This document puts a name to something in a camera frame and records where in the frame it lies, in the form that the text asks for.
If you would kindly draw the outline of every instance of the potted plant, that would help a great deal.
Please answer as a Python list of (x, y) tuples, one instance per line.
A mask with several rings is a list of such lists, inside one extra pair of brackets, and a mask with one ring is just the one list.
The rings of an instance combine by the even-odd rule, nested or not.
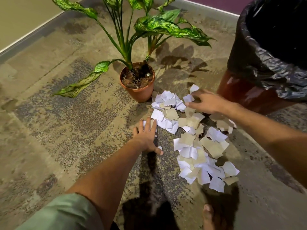
[[(123, 59), (113, 59), (111, 61), (101, 61), (96, 64), (94, 71), (86, 78), (77, 83), (68, 85), (62, 88), (55, 95), (64, 97), (76, 97), (83, 89), (88, 87), (95, 81), (102, 73), (109, 69), (109, 65), (114, 61), (121, 61), (126, 67), (120, 74), (121, 85), (129, 92), (129, 94), (137, 101), (147, 101), (153, 92), (155, 73), (154, 70), (147, 64), (152, 52), (165, 42), (169, 37), (188, 38), (197, 45), (210, 46), (209, 39), (201, 29), (191, 25), (185, 19), (180, 17), (176, 23), (174, 21), (178, 18), (180, 10), (163, 11), (163, 7), (167, 6), (174, 0), (165, 0), (162, 6), (158, 9), (160, 13), (155, 16), (150, 16), (149, 11), (152, 8), (153, 0), (128, 0), (131, 5), (132, 13), (127, 32), (124, 34), (122, 27), (122, 2), (123, 0), (102, 0), (112, 18), (117, 41), (106, 31), (102, 23), (98, 20), (98, 14), (93, 8), (85, 8), (80, 3), (71, 3), (69, 0), (52, 0), (62, 10), (74, 10), (86, 14), (88, 17), (97, 21), (102, 29), (107, 34), (110, 41), (121, 53)], [(135, 9), (144, 9), (146, 16), (139, 18), (134, 24), (135, 33), (129, 38), (131, 20), (133, 11)], [(190, 27), (180, 28), (179, 23), (188, 23)], [(134, 42), (140, 37), (147, 37), (148, 39), (148, 55), (143, 62), (132, 63), (131, 52)]]

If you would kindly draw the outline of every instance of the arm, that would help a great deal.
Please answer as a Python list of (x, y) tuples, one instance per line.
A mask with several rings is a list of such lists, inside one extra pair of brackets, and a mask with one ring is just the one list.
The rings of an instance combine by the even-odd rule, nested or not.
[(134, 127), (133, 139), (84, 175), (66, 192), (87, 197), (96, 207), (105, 230), (110, 229), (130, 170), (141, 152), (155, 151), (157, 154), (163, 154), (153, 143), (156, 127), (155, 120), (150, 130), (149, 117), (143, 131), (143, 120), (140, 120), (139, 133)]
[(307, 188), (307, 134), (277, 123), (266, 116), (247, 110), (214, 93), (198, 90), (192, 93), (201, 103), (188, 103), (190, 108), (213, 114), (220, 113), (240, 125), (297, 181)]

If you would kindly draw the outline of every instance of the person's left arm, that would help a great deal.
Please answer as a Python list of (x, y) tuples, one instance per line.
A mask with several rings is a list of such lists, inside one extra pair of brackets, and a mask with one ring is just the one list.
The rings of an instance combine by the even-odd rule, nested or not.
[(138, 130), (136, 127), (133, 129), (133, 139), (76, 181), (66, 192), (78, 193), (89, 199), (96, 207), (105, 230), (110, 229), (128, 175), (138, 156), (142, 152), (151, 151), (159, 155), (163, 154), (163, 151), (153, 143), (156, 127), (157, 121), (155, 120), (150, 129), (150, 117), (148, 117), (143, 130), (143, 120), (140, 120)]

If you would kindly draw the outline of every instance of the pot rim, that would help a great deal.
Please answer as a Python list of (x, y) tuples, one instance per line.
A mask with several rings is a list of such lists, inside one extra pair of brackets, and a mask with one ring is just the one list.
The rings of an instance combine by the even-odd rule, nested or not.
[(124, 87), (124, 88), (126, 88), (126, 89), (130, 89), (130, 90), (143, 90), (143, 89), (146, 89), (148, 86), (150, 86), (153, 82), (154, 82), (154, 79), (155, 79), (155, 77), (156, 77), (156, 73), (155, 73), (155, 71), (154, 71), (154, 69), (150, 66), (150, 65), (148, 65), (151, 69), (152, 69), (152, 71), (153, 71), (153, 79), (152, 79), (152, 81), (148, 84), (148, 85), (146, 85), (145, 87), (143, 87), (143, 88), (128, 88), (128, 87), (126, 87), (123, 83), (122, 83), (122, 79), (121, 79), (121, 77), (122, 77), (122, 72), (124, 71), (124, 69), (127, 67), (127, 66), (125, 66), (123, 69), (122, 69), (122, 71), (120, 72), (120, 76), (119, 76), (119, 81), (120, 81), (120, 83), (121, 83), (121, 85)]

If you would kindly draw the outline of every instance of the forearm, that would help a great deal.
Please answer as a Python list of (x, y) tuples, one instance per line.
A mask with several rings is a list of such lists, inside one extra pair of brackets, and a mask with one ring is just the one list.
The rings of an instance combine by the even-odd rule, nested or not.
[(95, 205), (106, 230), (110, 229), (128, 175), (142, 152), (140, 144), (130, 140), (67, 191), (87, 197)]
[(278, 163), (307, 187), (307, 134), (230, 103), (223, 115), (240, 125)]

